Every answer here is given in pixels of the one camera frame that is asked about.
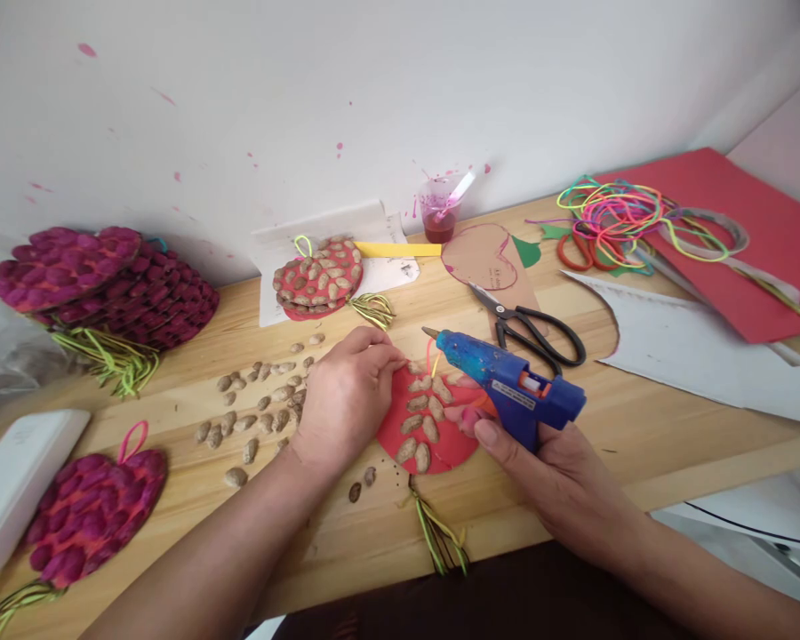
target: left hand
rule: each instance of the left hand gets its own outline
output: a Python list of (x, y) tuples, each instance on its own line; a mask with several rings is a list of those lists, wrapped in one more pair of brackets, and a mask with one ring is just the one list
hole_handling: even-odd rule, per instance
[(388, 334), (357, 327), (308, 375), (291, 447), (306, 463), (343, 469), (368, 445), (391, 405), (391, 379), (406, 357)]

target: right hand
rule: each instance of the right hand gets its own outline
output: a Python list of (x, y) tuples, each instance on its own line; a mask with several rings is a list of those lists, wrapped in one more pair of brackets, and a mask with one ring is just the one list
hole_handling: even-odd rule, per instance
[(473, 435), (527, 495), (548, 532), (577, 556), (606, 571), (633, 564), (652, 529), (614, 480), (586, 437), (571, 422), (562, 431), (539, 424), (542, 446), (536, 455), (497, 421), (469, 420), (462, 408), (448, 419)]

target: white wall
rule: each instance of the white wall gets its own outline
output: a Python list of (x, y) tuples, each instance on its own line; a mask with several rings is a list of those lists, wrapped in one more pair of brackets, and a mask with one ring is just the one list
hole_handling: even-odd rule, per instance
[(416, 229), (421, 170), (489, 164), (488, 212), (726, 151), (799, 86), (800, 0), (0, 0), (0, 235), (128, 225), (230, 282), (267, 224)]

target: blue glue gun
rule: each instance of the blue glue gun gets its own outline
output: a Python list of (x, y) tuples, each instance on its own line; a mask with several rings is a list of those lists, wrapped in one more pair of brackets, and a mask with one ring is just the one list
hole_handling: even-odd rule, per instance
[(422, 328), (436, 339), (450, 364), (485, 390), (488, 402), (481, 408), (497, 413), (507, 432), (530, 452), (540, 448), (537, 422), (562, 429), (587, 403), (581, 387), (559, 375), (547, 380), (532, 372), (527, 360), (505, 349), (465, 333)]

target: red cardboard sheet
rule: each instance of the red cardboard sheet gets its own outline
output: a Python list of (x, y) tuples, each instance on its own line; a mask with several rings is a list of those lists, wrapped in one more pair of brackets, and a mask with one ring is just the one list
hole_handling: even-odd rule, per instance
[[(800, 203), (704, 148), (643, 166), (597, 176), (658, 189), (682, 206), (725, 213), (750, 236), (735, 257), (800, 290)], [(647, 237), (750, 343), (800, 334), (800, 316), (722, 264), (686, 258), (658, 234)]]

